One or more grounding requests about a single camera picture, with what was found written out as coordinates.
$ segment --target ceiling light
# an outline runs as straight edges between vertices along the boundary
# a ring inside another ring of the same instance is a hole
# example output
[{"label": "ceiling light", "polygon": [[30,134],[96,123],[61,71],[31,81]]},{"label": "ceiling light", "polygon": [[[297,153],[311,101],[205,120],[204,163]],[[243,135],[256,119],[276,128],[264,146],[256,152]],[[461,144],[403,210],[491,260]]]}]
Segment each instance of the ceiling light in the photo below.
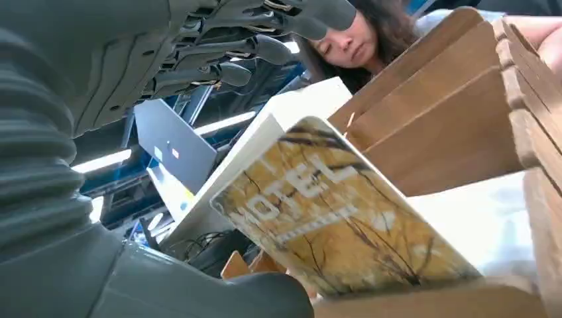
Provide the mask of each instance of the ceiling light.
[{"label": "ceiling light", "polygon": [[76,172],[85,174],[90,171],[101,169],[112,164],[117,164],[119,162],[125,161],[131,157],[131,149],[126,149],[114,154],[110,154],[92,161],[84,162],[83,164],[78,164],[72,169]]},{"label": "ceiling light", "polygon": [[147,230],[152,231],[156,228],[156,226],[159,224],[160,220],[162,220],[162,217],[164,216],[163,213],[159,213],[157,215],[155,215],[152,218],[152,221],[150,222],[150,224],[148,224],[148,228]]},{"label": "ceiling light", "polygon": [[250,111],[248,113],[243,113],[234,117],[224,119],[222,121],[217,121],[216,123],[208,124],[205,126],[198,127],[194,129],[195,133],[198,135],[212,133],[213,131],[218,131],[226,127],[230,127],[245,121],[249,121],[256,115],[255,111]]},{"label": "ceiling light", "polygon": [[101,218],[101,211],[103,210],[103,196],[92,199],[91,205],[93,209],[89,214],[89,219],[92,223],[99,222],[99,219]]},{"label": "ceiling light", "polygon": [[283,45],[286,46],[291,51],[291,53],[293,53],[293,54],[297,54],[298,52],[300,52],[300,49],[298,48],[297,42],[295,42],[295,41],[286,42],[286,43],[283,43]]}]

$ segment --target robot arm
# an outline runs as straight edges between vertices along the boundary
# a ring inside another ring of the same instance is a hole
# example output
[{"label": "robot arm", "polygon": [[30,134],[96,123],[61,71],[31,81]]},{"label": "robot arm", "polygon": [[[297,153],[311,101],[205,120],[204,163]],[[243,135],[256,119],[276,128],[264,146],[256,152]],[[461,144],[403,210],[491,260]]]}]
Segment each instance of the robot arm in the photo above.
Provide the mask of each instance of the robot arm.
[{"label": "robot arm", "polygon": [[311,317],[289,276],[224,282],[91,224],[72,138],[145,99],[283,64],[272,36],[351,25],[346,0],[0,0],[0,317]]}]

